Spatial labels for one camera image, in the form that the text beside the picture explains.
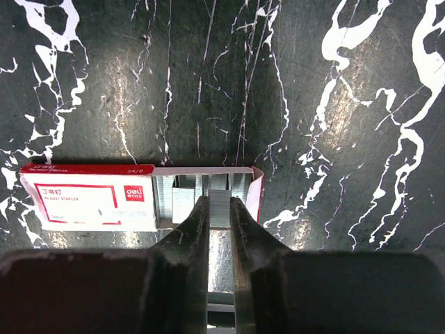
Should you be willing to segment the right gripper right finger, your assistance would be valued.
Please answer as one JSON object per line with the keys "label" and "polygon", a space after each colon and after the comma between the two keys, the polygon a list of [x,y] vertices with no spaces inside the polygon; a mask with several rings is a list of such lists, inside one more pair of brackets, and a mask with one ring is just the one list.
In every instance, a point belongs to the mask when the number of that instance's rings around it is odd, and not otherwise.
{"label": "right gripper right finger", "polygon": [[292,250],[230,200],[238,333],[443,333],[444,277],[414,253]]}

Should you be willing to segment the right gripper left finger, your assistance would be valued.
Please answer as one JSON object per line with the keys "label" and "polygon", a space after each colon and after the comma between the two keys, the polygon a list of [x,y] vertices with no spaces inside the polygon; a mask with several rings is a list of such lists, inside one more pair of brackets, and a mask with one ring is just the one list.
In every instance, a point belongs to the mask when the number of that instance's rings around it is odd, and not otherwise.
{"label": "right gripper left finger", "polygon": [[210,201],[145,249],[1,258],[2,333],[205,333]]}

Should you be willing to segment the silver staple strip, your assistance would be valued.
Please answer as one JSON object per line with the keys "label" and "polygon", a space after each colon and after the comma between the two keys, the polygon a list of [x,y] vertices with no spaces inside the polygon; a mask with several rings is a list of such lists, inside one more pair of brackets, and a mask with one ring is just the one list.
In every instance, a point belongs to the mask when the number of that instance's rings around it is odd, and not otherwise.
{"label": "silver staple strip", "polygon": [[230,227],[230,198],[231,191],[210,189],[210,226],[212,228],[229,228]]}
{"label": "silver staple strip", "polygon": [[172,223],[181,224],[195,206],[194,188],[172,188]]}

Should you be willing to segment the white staple box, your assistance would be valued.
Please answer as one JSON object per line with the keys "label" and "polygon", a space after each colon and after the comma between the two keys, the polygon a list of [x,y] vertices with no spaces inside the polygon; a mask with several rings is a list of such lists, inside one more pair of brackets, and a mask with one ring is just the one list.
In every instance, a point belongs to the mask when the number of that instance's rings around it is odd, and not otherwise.
{"label": "white staple box", "polygon": [[156,167],[151,164],[27,164],[20,182],[54,231],[157,232],[173,229],[172,188],[231,191],[259,219],[264,173],[255,167]]}

